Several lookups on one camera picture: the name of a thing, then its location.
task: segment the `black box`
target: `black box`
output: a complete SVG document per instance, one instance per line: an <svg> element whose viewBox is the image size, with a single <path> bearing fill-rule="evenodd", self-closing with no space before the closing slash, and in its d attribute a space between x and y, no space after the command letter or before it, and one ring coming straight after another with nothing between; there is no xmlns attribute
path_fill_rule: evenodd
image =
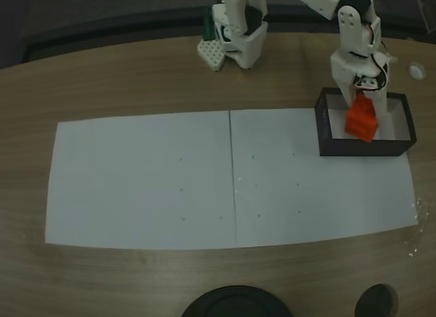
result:
<svg viewBox="0 0 436 317"><path fill-rule="evenodd" d="M345 133L347 103L341 90L325 87L315 105L320 155L396 156L416 143L414 121L404 94L388 93L388 115L373 142Z"/></svg>

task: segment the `white 3d-printed part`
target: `white 3d-printed part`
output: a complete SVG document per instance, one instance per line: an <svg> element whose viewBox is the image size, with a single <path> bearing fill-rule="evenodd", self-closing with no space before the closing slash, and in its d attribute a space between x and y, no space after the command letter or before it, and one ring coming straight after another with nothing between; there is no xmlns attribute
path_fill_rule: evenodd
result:
<svg viewBox="0 0 436 317"><path fill-rule="evenodd" d="M225 55L218 40L204 41L198 44L198 54L213 69L218 72L224 64Z"/></svg>

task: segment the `green object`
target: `green object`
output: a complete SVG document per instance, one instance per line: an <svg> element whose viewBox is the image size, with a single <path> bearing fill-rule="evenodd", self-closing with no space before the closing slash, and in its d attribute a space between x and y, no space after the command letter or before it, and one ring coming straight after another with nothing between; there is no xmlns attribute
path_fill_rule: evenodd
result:
<svg viewBox="0 0 436 317"><path fill-rule="evenodd" d="M215 26L212 18L212 8L208 7L204 10L203 16L203 40L213 41L217 37Z"/></svg>

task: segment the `black round object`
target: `black round object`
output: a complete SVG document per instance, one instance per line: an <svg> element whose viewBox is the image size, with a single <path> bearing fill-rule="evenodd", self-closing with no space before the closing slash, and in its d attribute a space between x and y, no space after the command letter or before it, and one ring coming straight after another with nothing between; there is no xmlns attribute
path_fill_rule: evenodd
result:
<svg viewBox="0 0 436 317"><path fill-rule="evenodd" d="M359 298L354 310L355 317L391 317L398 309L398 298L385 284L370 287Z"/></svg>
<svg viewBox="0 0 436 317"><path fill-rule="evenodd" d="M292 317L272 294L250 286L227 286L195 300L182 317Z"/></svg>

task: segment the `white circle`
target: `white circle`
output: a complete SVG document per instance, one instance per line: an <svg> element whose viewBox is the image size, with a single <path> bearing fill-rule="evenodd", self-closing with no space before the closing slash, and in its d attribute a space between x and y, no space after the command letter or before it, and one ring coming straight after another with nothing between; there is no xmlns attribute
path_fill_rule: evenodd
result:
<svg viewBox="0 0 436 317"><path fill-rule="evenodd" d="M423 80L425 78L424 66L419 63L411 63L409 66L409 74L412 78L416 80Z"/></svg>

